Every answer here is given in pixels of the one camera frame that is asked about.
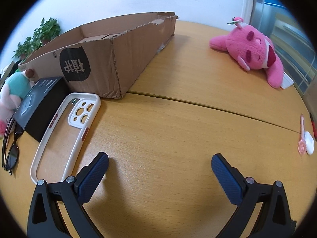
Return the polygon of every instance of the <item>stuffed animal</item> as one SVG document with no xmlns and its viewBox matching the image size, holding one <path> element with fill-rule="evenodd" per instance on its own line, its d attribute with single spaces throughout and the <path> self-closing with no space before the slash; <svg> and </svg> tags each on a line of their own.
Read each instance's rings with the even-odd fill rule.
<svg viewBox="0 0 317 238">
<path fill-rule="evenodd" d="M 242 18 L 232 20 L 229 24 L 237 27 L 226 36 L 211 38 L 210 47 L 228 51 L 245 71 L 265 69 L 269 85 L 280 87 L 284 69 L 272 41 L 253 26 L 243 23 Z"/>
<path fill-rule="evenodd" d="M 34 86 L 30 78 L 34 76 L 32 69 L 15 72 L 8 77 L 0 91 L 0 136 L 3 137 L 8 121 L 21 104 L 21 101 Z"/>
</svg>

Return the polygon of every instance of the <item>red pen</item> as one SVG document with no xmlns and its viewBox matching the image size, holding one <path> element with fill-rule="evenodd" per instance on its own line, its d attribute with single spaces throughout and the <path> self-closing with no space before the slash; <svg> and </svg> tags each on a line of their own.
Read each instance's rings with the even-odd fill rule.
<svg viewBox="0 0 317 238">
<path fill-rule="evenodd" d="M 314 137 L 315 137 L 315 140 L 317 141 L 317 131 L 316 131 L 315 122 L 314 122 L 312 113 L 309 113 L 309 116 L 310 116 L 310 120 L 312 121 L 312 126 L 313 126 L 313 131 L 314 131 Z"/>
</svg>

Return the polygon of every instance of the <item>black logo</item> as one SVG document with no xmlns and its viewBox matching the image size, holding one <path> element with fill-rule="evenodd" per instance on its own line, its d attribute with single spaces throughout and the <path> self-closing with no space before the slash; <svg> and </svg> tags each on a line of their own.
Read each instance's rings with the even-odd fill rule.
<svg viewBox="0 0 317 238">
<path fill-rule="evenodd" d="M 90 74 L 88 57 L 82 47 L 65 48 L 60 54 L 61 70 L 69 81 L 82 82 Z"/>
</svg>

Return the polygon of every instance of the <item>white phone case frame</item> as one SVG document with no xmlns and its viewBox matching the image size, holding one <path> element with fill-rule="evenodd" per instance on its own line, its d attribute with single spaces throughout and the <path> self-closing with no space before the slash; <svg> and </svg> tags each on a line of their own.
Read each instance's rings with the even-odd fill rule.
<svg viewBox="0 0 317 238">
<path fill-rule="evenodd" d="M 54 118 L 52 119 L 49 127 L 47 127 L 44 136 L 39 144 L 39 147 L 37 148 L 36 154 L 34 156 L 32 165 L 31 165 L 31 169 L 30 169 L 30 175 L 31 175 L 31 179 L 32 181 L 36 184 L 38 182 L 38 179 L 36 177 L 36 171 L 38 168 L 38 165 L 40 163 L 41 157 L 43 155 L 43 152 L 45 150 L 45 147 L 47 145 L 47 142 L 50 139 L 50 136 L 57 124 L 57 122 L 59 121 L 61 115 L 63 114 L 66 106 L 69 104 L 69 102 L 71 102 L 73 99 L 78 98 L 79 100 L 76 102 L 74 108 L 72 109 L 72 111 L 70 112 L 69 116 L 68 116 L 68 124 L 71 126 L 74 126 L 76 128 L 81 129 L 79 132 L 79 135 L 75 141 L 75 144 L 72 148 L 72 151 L 70 153 L 69 159 L 67 161 L 63 176 L 61 178 L 61 181 L 64 181 L 65 178 L 67 178 L 68 176 L 70 176 L 72 174 L 72 171 L 74 169 L 78 154 L 80 152 L 81 146 L 85 140 L 85 137 L 87 135 L 87 132 L 89 131 L 89 128 L 100 108 L 101 105 L 101 100 L 100 97 L 97 96 L 96 94 L 88 94 L 88 93 L 71 93 L 69 94 L 64 101 L 62 102 L 62 104 L 60 105 L 60 107 L 58 108 Z M 84 124 L 80 123 L 78 124 L 74 124 L 74 121 L 72 121 L 72 117 L 74 115 L 74 113 L 76 112 L 76 109 L 78 108 L 78 105 L 80 103 L 83 102 L 87 102 L 87 105 L 85 107 L 85 111 L 84 113 L 88 113 L 88 117 L 86 118 L 86 121 Z M 93 107 L 91 108 L 90 112 L 86 112 L 87 111 L 87 107 L 90 104 L 94 104 Z"/>
</svg>

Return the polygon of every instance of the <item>black box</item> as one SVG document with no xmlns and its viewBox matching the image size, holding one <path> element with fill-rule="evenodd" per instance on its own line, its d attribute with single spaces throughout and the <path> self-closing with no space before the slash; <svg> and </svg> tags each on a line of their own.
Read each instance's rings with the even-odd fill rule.
<svg viewBox="0 0 317 238">
<path fill-rule="evenodd" d="M 62 77 L 39 79 L 13 117 L 28 134 L 41 142 L 58 107 L 69 93 L 69 87 Z"/>
</svg>

